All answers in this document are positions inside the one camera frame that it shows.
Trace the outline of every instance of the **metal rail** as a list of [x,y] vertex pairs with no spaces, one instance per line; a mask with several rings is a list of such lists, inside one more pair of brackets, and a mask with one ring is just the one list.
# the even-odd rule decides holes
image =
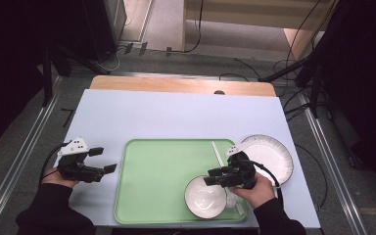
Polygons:
[[[308,98],[299,94],[302,104],[309,102]],[[347,216],[348,223],[352,230],[353,234],[366,235],[367,231],[365,229],[364,223],[359,214],[358,208],[353,201],[351,192],[345,183],[344,177],[341,174],[337,163],[335,162],[334,155],[329,148],[328,142],[326,141],[325,135],[323,133],[322,127],[319,123],[319,120],[314,118],[312,112],[308,109],[305,110],[307,120],[310,124],[310,127],[313,131],[314,137],[318,144],[319,150],[322,154],[323,160],[325,161],[328,172],[331,176],[332,183],[337,191],[338,198],[341,201],[344,213]]]
[[28,135],[26,136],[25,140],[23,141],[23,145],[20,148],[14,162],[12,163],[10,169],[8,170],[7,175],[5,176],[4,180],[0,186],[0,215],[2,210],[5,208],[6,203],[11,196],[12,191],[17,184],[18,179],[20,178],[24,167],[29,159],[29,156],[35,146],[37,139],[39,138],[42,129],[45,123],[48,120],[51,112],[53,111],[54,105],[57,102],[59,97],[58,88],[60,86],[61,79],[58,76],[53,85],[54,96],[49,101],[47,107],[42,108],[40,113],[38,114],[37,119],[35,120],[31,130],[29,131]]

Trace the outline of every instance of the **person's arm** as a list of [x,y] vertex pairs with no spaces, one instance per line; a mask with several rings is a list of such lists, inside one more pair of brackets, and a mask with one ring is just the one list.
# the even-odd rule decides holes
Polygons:
[[253,189],[231,188],[231,191],[244,198],[254,209],[261,235],[303,235],[304,227],[290,219],[274,197],[271,181],[256,172],[256,185]]
[[77,183],[64,179],[57,171],[43,178],[29,208],[17,216],[18,234],[95,234],[92,221],[69,206]]

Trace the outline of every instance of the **black wire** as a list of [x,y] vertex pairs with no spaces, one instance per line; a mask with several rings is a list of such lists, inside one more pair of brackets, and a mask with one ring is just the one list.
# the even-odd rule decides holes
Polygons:
[[286,60],[280,60],[280,61],[278,61],[278,62],[276,62],[276,63],[274,63],[274,65],[272,66],[272,69],[273,69],[273,72],[274,73],[277,73],[277,71],[276,71],[276,66],[279,64],[279,63],[281,63],[281,62],[285,62]]
[[301,106],[298,106],[298,107],[296,107],[296,108],[294,108],[294,109],[292,109],[292,110],[285,111],[285,115],[288,115],[289,113],[292,113],[292,112],[297,111],[297,110],[302,109],[302,108],[305,108],[305,109],[306,109],[306,108],[309,107],[309,105],[310,105],[310,103],[306,103],[306,104],[303,104],[303,105],[301,105]]
[[58,146],[56,146],[51,152],[50,154],[47,156],[47,158],[45,159],[45,162],[44,164],[42,165],[42,168],[41,168],[41,173],[39,174],[39,182],[38,182],[38,186],[41,185],[41,182],[42,182],[42,179],[47,176],[43,176],[44,175],[44,172],[45,172],[45,168],[47,167],[47,164],[48,162],[50,162],[50,159],[51,157],[59,150],[61,149],[62,147],[65,147],[67,146],[69,143],[63,143],[63,144],[60,144]]
[[320,29],[323,27],[323,25],[326,23],[326,20],[328,20],[329,16],[333,12],[332,10],[334,9],[336,0],[332,3],[331,7],[329,8],[328,12],[326,13],[326,16],[323,18],[322,23],[320,24],[319,28],[316,30],[316,33],[313,35],[313,37],[310,39],[310,42],[312,44],[312,51],[314,49],[314,40],[316,35],[319,33]]
[[325,232],[323,232],[323,229],[322,228],[319,228],[320,232],[322,233],[322,235],[325,235]]
[[240,75],[240,74],[237,74],[237,73],[223,73],[222,75],[219,76],[218,80],[221,80],[221,77],[222,76],[225,76],[225,75],[236,75],[236,76],[240,76],[240,77],[243,77],[245,80],[249,81],[245,76],[243,75]]
[[192,52],[195,49],[197,49],[198,45],[200,45],[200,41],[201,41],[201,21],[202,21],[202,18],[203,18],[203,7],[204,7],[204,0],[201,1],[200,19],[198,20],[198,41],[195,44],[195,46],[192,49],[188,50],[188,51],[170,51],[171,53],[174,53],[174,52],[179,52],[179,53]]
[[260,168],[261,170],[265,171],[266,173],[268,173],[270,175],[270,177],[274,181],[274,185],[276,186],[277,200],[279,201],[280,205],[283,208],[284,206],[283,206],[282,189],[280,188],[279,181],[277,181],[277,178],[274,176],[274,174],[268,168],[266,168],[263,164],[258,164],[254,161],[251,161],[251,160],[240,160],[239,162],[253,164],[253,165],[257,166],[258,168]]
[[[296,40],[296,37],[298,36],[299,31],[301,30],[301,28],[302,28],[302,26],[304,25],[304,23],[306,22],[306,20],[309,18],[310,14],[312,14],[313,10],[314,10],[314,9],[316,8],[316,6],[319,4],[319,2],[320,2],[320,0],[318,0],[318,1],[316,2],[316,4],[312,7],[312,9],[311,9],[311,10],[309,11],[309,13],[306,15],[305,19],[302,21],[301,25],[298,27],[298,30],[296,31],[295,36],[294,36],[294,38],[293,38],[293,41],[292,41],[292,43],[291,43],[291,46],[290,46],[290,48],[289,48],[288,57],[286,58],[286,67],[285,67],[285,69],[288,67],[289,57],[290,57],[290,55],[291,55],[291,53],[292,53],[292,47],[293,47],[293,45],[295,44],[295,40]],[[283,94],[286,92],[286,89],[287,89],[288,85],[289,85],[289,78],[288,78],[288,74],[286,74],[286,86],[285,86],[285,89],[283,89],[282,94],[280,94],[278,97],[283,96]]]
[[48,175],[51,175],[51,174],[53,174],[53,173],[55,173],[55,172],[57,172],[58,170],[56,169],[56,170],[54,170],[53,172],[51,172],[51,173],[47,173],[46,175],[44,175],[43,177],[42,177],[42,179],[41,179],[41,181],[45,178],[45,177],[47,177]]
[[299,90],[298,92],[296,92],[295,94],[293,94],[287,101],[286,103],[283,105],[283,111],[286,110],[286,106],[289,104],[289,102],[292,101],[292,99],[297,96],[299,93],[301,93],[304,89],[302,88],[301,90]]
[[303,114],[304,111],[305,111],[305,109],[307,109],[307,108],[309,108],[309,107],[300,108],[300,109],[299,109],[296,113],[294,113],[291,117],[287,118],[286,121],[289,122],[291,119],[293,119],[293,118],[295,118],[295,117],[297,117],[297,116]]
[[323,171],[322,166],[320,165],[319,161],[316,159],[316,157],[309,150],[307,150],[303,146],[296,144],[296,143],[295,143],[295,146],[297,146],[297,147],[303,149],[305,152],[307,152],[316,161],[317,165],[319,166],[320,171],[322,172],[322,176],[323,176],[323,179],[325,181],[325,192],[324,192],[321,204],[319,206],[319,209],[321,210],[322,207],[325,205],[326,198],[328,197],[328,181],[326,179],[325,171]]
[[261,81],[261,76],[260,76],[260,74],[255,70],[255,69],[253,69],[253,67],[251,67],[249,64],[247,64],[246,62],[244,62],[244,61],[241,61],[241,60],[239,60],[239,59],[237,59],[237,58],[234,58],[234,61],[238,61],[238,62],[240,62],[240,63],[243,63],[245,66],[247,66],[247,67],[249,67],[257,76],[258,76],[258,81]]

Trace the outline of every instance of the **plastic tray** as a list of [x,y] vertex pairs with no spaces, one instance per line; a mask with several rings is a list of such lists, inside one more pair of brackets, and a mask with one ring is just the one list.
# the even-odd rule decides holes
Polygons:
[[[187,208],[184,192],[191,179],[219,167],[214,141],[224,164],[225,151],[234,143],[226,139],[135,139],[123,153],[118,181],[115,218],[121,224],[183,223],[203,219]],[[216,221],[241,221],[245,213],[226,208]]]

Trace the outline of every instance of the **paper plate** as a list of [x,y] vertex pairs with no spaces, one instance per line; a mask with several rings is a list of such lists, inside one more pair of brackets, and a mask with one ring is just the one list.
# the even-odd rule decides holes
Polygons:
[[[243,143],[253,141],[253,144],[243,150],[251,161],[264,165],[276,177],[279,184],[283,184],[291,177],[293,172],[292,156],[286,147],[278,140],[267,135],[252,135]],[[255,166],[256,171],[270,179],[274,186],[274,180],[268,173]]]

